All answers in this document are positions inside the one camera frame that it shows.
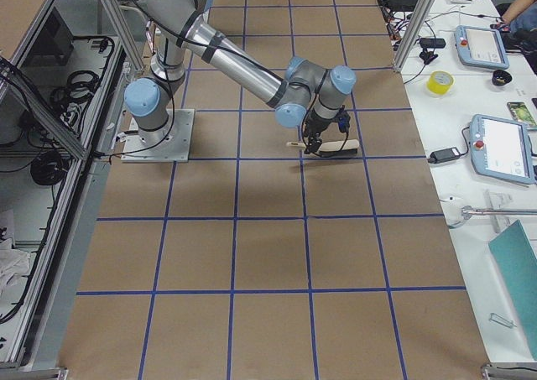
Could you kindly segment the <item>person forearm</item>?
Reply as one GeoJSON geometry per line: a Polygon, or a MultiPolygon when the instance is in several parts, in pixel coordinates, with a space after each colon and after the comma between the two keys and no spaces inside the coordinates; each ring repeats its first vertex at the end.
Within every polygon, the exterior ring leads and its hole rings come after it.
{"type": "Polygon", "coordinates": [[[509,5],[505,13],[502,15],[502,22],[505,24],[512,23],[535,2],[536,0],[515,0],[509,5]]]}

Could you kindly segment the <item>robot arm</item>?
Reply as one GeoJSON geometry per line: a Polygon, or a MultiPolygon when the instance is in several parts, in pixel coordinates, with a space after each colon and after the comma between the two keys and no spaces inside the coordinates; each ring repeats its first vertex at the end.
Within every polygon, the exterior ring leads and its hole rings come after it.
{"type": "Polygon", "coordinates": [[[239,49],[225,34],[205,21],[213,0],[131,0],[164,35],[166,49],[188,49],[274,109],[276,121],[299,128],[305,154],[329,158],[357,152],[356,139],[324,142],[321,134],[332,123],[349,134],[350,116],[345,100],[357,77],[337,65],[327,69],[298,56],[278,76],[239,49]]]}

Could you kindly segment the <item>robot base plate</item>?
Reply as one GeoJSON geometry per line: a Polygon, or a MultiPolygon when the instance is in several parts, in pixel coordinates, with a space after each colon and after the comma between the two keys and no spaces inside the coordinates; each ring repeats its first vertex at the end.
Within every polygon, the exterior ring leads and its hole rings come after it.
{"type": "Polygon", "coordinates": [[[147,132],[138,128],[134,117],[129,129],[136,131],[127,136],[121,159],[129,163],[186,163],[189,160],[190,141],[195,119],[194,109],[167,109],[168,122],[158,131],[147,132]]]}

